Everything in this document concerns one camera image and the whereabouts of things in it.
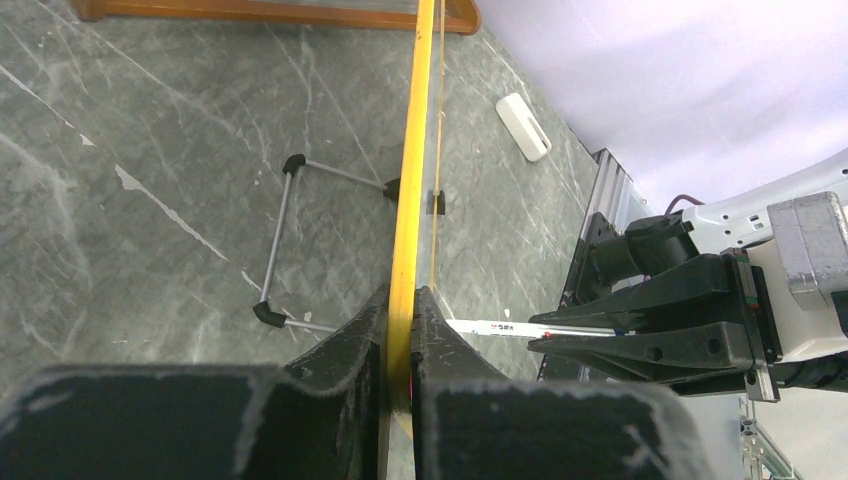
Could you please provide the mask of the white blue marker pen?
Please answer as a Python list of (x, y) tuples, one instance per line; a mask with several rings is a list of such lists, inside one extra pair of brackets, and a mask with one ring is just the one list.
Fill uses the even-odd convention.
[(447, 324), (462, 334), (528, 339), (550, 338), (553, 336), (610, 337), (632, 335), (631, 331), (625, 330), (495, 320), (448, 319)]

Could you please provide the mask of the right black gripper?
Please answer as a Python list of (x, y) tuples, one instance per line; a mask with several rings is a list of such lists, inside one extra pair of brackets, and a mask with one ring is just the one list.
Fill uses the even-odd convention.
[(528, 349), (580, 363), (624, 382), (665, 385), (680, 394), (746, 389), (752, 401), (781, 397), (772, 367), (782, 358), (762, 267), (746, 250), (700, 255), (656, 277), (589, 303), (536, 314), (531, 324), (644, 329), (673, 308), (720, 298), (735, 288), (742, 325), (716, 322), (626, 336), (554, 335)]

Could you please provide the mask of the yellow framed whiteboard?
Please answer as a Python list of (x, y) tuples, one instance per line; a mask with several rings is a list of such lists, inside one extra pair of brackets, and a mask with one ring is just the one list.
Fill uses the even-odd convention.
[(440, 117), (430, 109), (434, 38), (446, 32), (445, 3), (418, 2), (412, 55), (410, 93), (399, 183), (392, 270), (387, 307), (385, 370), (391, 415), (387, 424), (386, 477), (414, 473), (411, 414), (411, 341), (418, 282), (421, 217), (425, 210), (425, 169), (438, 160), (433, 123)]

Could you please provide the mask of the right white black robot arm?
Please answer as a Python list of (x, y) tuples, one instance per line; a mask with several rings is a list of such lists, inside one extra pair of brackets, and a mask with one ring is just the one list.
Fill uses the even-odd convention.
[(608, 151), (559, 307), (534, 315), (539, 376), (565, 362), (682, 396), (847, 389), (847, 155), (714, 203), (626, 206)]

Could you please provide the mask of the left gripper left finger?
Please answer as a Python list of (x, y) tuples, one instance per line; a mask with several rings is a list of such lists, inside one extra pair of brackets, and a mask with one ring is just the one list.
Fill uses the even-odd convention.
[(1, 475), (381, 479), (387, 300), (285, 365), (42, 370), (1, 407)]

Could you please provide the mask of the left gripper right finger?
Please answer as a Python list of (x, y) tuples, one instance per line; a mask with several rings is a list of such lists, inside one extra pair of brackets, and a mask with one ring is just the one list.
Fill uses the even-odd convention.
[(420, 479), (710, 479), (691, 415), (645, 384), (517, 381), (415, 294), (411, 334)]

